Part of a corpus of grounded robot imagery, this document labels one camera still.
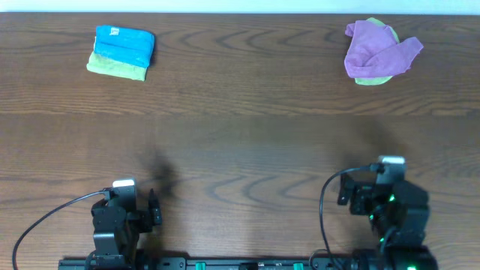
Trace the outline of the blue microfiber cloth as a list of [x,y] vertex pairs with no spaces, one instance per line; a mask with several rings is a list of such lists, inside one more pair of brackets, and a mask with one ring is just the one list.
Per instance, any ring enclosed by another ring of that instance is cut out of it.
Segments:
[[94,52],[117,62],[148,68],[155,36],[150,32],[112,25],[96,28]]

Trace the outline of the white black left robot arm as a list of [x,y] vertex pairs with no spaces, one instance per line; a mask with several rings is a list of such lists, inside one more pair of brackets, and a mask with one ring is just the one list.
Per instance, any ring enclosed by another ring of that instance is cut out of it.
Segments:
[[85,259],[85,269],[154,269],[156,262],[137,248],[140,235],[162,224],[161,207],[153,190],[148,208],[137,208],[134,186],[110,187],[91,207],[94,246]]

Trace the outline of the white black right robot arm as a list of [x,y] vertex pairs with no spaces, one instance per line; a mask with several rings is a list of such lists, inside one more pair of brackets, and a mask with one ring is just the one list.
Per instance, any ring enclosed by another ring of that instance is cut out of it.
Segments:
[[430,217],[428,193],[407,181],[402,172],[383,172],[374,183],[340,177],[337,203],[350,204],[352,215],[366,216],[378,237],[374,250],[356,250],[349,262],[353,270],[437,270],[438,263],[423,244]]

